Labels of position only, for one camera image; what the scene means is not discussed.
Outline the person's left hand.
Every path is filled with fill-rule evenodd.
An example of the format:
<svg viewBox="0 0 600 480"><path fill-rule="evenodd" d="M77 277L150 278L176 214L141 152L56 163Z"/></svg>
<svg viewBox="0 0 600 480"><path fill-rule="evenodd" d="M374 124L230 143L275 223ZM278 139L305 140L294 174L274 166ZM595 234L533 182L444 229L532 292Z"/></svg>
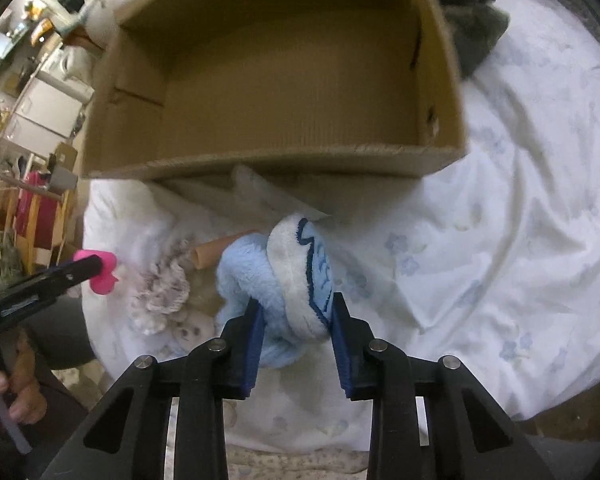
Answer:
<svg viewBox="0 0 600 480"><path fill-rule="evenodd" d="M9 376L0 372L0 394L3 393L15 396L8 414L17 424L34 425L45 416L47 401L35 377L35 353L25 332L19 333L12 372Z"/></svg>

